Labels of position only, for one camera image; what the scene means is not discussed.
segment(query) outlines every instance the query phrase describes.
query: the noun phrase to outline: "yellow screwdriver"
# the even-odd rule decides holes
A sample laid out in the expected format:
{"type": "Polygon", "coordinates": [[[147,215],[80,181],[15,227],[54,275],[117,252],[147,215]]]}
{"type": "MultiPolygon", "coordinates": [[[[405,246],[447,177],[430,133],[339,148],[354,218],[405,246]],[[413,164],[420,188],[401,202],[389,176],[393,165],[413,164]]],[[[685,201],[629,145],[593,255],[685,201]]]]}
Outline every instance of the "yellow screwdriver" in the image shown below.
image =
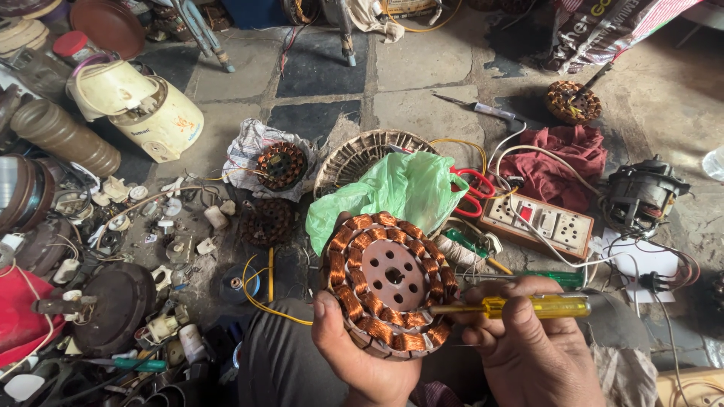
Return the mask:
{"type": "MultiPolygon", "coordinates": [[[[588,296],[582,293],[536,294],[529,297],[538,318],[580,318],[591,313],[588,296]]],[[[421,309],[430,314],[452,312],[482,312],[487,318],[501,319],[502,307],[508,300],[501,297],[485,297],[480,305],[441,305],[421,309]]]]}

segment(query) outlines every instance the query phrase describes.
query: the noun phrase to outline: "green plastic bag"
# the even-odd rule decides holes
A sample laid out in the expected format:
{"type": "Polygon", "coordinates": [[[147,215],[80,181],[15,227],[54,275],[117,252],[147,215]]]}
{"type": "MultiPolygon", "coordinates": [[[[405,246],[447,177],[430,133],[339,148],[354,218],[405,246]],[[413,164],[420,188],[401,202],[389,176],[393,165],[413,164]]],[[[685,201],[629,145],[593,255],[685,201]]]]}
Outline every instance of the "green plastic bag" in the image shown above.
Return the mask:
{"type": "Polygon", "coordinates": [[[428,233],[439,227],[466,194],[468,183],[450,173],[452,157],[419,151],[383,157],[358,182],[321,197],[309,206],[306,230],[321,255],[342,211],[353,216],[388,211],[428,233]],[[452,192],[450,183],[460,187],[452,192]]]}

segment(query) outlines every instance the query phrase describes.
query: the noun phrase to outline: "yellow screwdriver handle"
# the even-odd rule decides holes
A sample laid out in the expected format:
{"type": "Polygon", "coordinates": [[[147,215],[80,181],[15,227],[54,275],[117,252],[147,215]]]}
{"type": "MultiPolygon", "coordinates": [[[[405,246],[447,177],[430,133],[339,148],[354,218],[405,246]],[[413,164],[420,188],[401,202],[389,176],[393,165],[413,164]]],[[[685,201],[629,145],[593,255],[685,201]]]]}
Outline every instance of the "yellow screwdriver handle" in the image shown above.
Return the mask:
{"type": "MultiPolygon", "coordinates": [[[[533,295],[529,297],[533,302],[533,310],[539,319],[543,318],[580,318],[591,313],[591,304],[588,297],[567,296],[566,294],[533,295]]],[[[483,298],[485,315],[490,319],[502,318],[502,307],[505,305],[504,298],[486,297],[483,298]]]]}

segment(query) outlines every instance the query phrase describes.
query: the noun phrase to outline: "scissors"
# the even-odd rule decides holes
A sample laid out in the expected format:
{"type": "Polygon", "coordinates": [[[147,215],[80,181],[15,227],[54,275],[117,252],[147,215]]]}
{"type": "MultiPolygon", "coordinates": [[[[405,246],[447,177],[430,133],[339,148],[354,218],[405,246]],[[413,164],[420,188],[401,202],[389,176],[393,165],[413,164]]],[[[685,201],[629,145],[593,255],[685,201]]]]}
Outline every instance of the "scissors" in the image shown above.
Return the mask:
{"type": "MultiPolygon", "coordinates": [[[[481,174],[480,172],[477,172],[475,169],[472,169],[472,168],[457,169],[453,165],[450,168],[450,172],[453,174],[456,174],[457,176],[461,176],[462,174],[470,174],[470,175],[474,176],[475,178],[477,178],[478,180],[480,180],[480,183],[485,185],[488,188],[488,190],[490,191],[490,193],[482,193],[475,188],[468,188],[468,192],[463,196],[463,199],[465,199],[467,202],[470,202],[471,204],[473,204],[473,206],[475,206],[475,212],[468,212],[468,211],[464,211],[464,210],[458,209],[458,208],[455,208],[455,210],[453,212],[455,212],[456,214],[463,215],[464,217],[479,217],[480,215],[482,215],[483,208],[482,208],[482,206],[480,206],[480,200],[492,198],[493,195],[495,195],[495,188],[493,187],[493,184],[490,181],[488,181],[488,179],[485,178],[485,176],[483,176],[483,174],[481,174]]],[[[461,190],[460,187],[458,187],[455,184],[452,184],[453,192],[458,192],[459,190],[461,190]]]]}

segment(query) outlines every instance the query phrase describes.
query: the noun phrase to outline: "newspaper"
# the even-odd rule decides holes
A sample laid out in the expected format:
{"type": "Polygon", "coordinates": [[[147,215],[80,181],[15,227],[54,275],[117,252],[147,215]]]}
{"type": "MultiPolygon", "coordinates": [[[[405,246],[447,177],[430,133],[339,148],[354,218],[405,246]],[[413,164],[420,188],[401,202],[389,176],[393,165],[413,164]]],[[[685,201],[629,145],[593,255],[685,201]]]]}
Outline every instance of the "newspaper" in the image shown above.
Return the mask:
{"type": "Polygon", "coordinates": [[[290,201],[299,202],[302,197],[303,186],[312,181],[318,169],[319,152],[316,144],[303,139],[296,134],[286,133],[273,127],[267,127],[257,119],[246,119],[241,123],[241,132],[227,149],[228,160],[224,163],[222,176],[224,182],[230,182],[236,188],[248,189],[254,193],[262,193],[263,196],[284,198],[290,201]],[[304,178],[293,188],[282,192],[275,192],[262,186],[256,174],[250,171],[235,171],[239,167],[256,169],[256,160],[262,151],[272,144],[286,141],[294,143],[307,157],[307,172],[304,178]]]}

